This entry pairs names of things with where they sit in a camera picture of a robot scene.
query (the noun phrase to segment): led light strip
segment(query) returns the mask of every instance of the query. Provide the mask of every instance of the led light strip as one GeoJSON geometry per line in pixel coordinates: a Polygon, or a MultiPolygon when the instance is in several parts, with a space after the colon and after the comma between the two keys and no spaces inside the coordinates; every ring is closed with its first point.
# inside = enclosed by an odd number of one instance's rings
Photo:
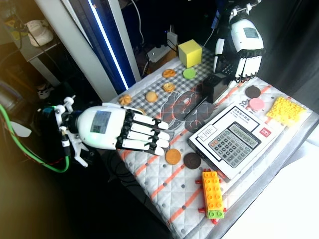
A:
{"type": "Polygon", "coordinates": [[[89,2],[89,4],[90,4],[91,10],[92,10],[92,12],[93,12],[93,14],[94,14],[94,17],[95,17],[95,19],[96,19],[96,22],[98,23],[98,26],[99,26],[99,28],[100,28],[100,31],[101,31],[101,33],[102,33],[102,35],[103,35],[103,38],[104,38],[104,40],[105,40],[105,43],[106,43],[106,45],[107,45],[108,48],[109,48],[109,51],[110,51],[110,53],[111,53],[111,56],[112,56],[112,58],[113,58],[113,60],[114,60],[114,63],[115,63],[115,65],[116,65],[116,68],[118,69],[118,71],[119,71],[119,73],[120,73],[120,76],[121,76],[121,78],[122,78],[122,81],[123,81],[123,84],[124,84],[124,86],[125,86],[125,89],[128,90],[128,89],[129,89],[128,84],[126,83],[126,81],[125,81],[125,79],[124,79],[123,73],[122,73],[121,68],[120,68],[120,66],[119,66],[119,63],[118,63],[118,60],[117,60],[116,57],[115,57],[115,54],[114,54],[113,49],[112,49],[112,47],[111,47],[111,45],[110,45],[109,39],[108,39],[108,37],[107,37],[107,35],[106,35],[106,32],[105,32],[105,30],[104,30],[104,27],[103,27],[103,25],[102,25],[102,23],[101,23],[100,17],[99,17],[99,15],[98,15],[98,13],[97,13],[95,7],[92,5],[91,0],[88,0],[88,2],[89,2]]]}

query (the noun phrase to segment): quilted mat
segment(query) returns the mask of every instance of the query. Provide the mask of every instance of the quilted mat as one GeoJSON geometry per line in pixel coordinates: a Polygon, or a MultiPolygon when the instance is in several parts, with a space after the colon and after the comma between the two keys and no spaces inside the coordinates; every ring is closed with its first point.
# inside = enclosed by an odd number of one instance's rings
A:
{"type": "MultiPolygon", "coordinates": [[[[183,158],[184,155],[193,152],[187,143],[193,132],[233,102],[239,102],[246,107],[249,98],[245,95],[245,89],[248,86],[254,85],[261,90],[260,98],[265,102],[265,107],[260,112],[252,113],[275,129],[278,137],[233,180],[228,183],[222,181],[224,204],[227,209],[230,209],[238,207],[236,201],[268,169],[312,111],[307,109],[302,121],[291,128],[286,128],[271,120],[265,114],[275,99],[278,96],[285,98],[288,96],[255,77],[245,83],[231,82],[226,92],[214,104],[204,103],[194,115],[184,121],[185,114],[200,100],[201,82],[212,74],[212,65],[213,54],[204,49],[202,63],[193,67],[196,70],[196,77],[188,80],[182,75],[184,65],[175,58],[123,94],[129,94],[133,99],[129,107],[142,108],[148,116],[160,118],[169,124],[168,133],[171,136],[169,147],[179,150],[183,158]],[[161,76],[161,73],[168,68],[175,69],[176,75],[166,79],[161,76]],[[166,82],[176,85],[174,92],[164,92],[162,86],[166,82]],[[145,94],[148,91],[155,91],[158,94],[159,99],[155,103],[145,100],[145,94]]],[[[203,160],[199,168],[191,170],[184,165],[183,160],[177,165],[170,165],[164,156],[129,150],[121,150],[120,155],[126,167],[150,197],[175,238],[215,238],[214,230],[218,224],[223,223],[223,219],[214,225],[205,214],[198,212],[198,208],[204,207],[204,199],[201,185],[195,184],[195,180],[201,179],[203,169],[208,168],[203,160]]]]}

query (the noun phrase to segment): white robotic hand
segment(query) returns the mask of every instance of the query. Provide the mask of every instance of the white robotic hand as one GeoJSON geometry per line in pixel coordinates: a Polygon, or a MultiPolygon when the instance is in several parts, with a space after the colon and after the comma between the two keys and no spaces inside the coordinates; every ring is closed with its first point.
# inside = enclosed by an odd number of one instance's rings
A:
{"type": "Polygon", "coordinates": [[[214,57],[214,73],[223,73],[244,82],[254,77],[260,67],[264,44],[254,24],[247,19],[252,7],[261,0],[226,9],[220,21],[214,57]]]}
{"type": "Polygon", "coordinates": [[[164,155],[169,135],[162,130],[168,124],[160,119],[144,116],[134,108],[103,103],[86,109],[74,120],[83,143],[100,149],[129,149],[164,155]]]}

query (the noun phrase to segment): green lego brick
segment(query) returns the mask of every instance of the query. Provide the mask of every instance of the green lego brick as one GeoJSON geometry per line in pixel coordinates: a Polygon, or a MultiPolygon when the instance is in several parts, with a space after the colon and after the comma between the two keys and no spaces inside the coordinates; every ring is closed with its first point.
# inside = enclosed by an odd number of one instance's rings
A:
{"type": "Polygon", "coordinates": [[[207,213],[209,219],[224,218],[224,212],[222,210],[209,210],[207,213]]]}

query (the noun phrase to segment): pink disc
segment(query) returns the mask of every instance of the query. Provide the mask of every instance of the pink disc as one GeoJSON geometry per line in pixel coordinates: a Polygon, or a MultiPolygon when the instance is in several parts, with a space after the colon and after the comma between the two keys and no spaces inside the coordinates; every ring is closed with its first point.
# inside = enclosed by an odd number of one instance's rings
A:
{"type": "Polygon", "coordinates": [[[260,98],[253,98],[249,101],[249,107],[255,111],[259,111],[265,107],[265,103],[260,98]]]}

